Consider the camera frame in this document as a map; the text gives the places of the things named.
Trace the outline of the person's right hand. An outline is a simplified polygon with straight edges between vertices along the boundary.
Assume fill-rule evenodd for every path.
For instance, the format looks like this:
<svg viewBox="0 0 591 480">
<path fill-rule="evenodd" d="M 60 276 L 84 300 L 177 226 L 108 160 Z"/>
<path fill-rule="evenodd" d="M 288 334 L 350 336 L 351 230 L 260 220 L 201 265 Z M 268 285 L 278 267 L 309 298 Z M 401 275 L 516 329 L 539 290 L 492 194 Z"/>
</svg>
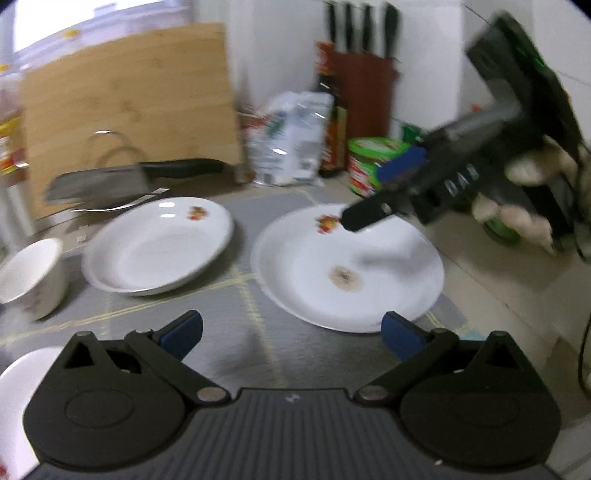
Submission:
<svg viewBox="0 0 591 480">
<path fill-rule="evenodd" d="M 472 202 L 481 225 L 511 229 L 550 253 L 577 249 L 590 257 L 590 143 L 573 159 L 556 142 L 517 157 L 502 177 L 483 187 Z"/>
</svg>

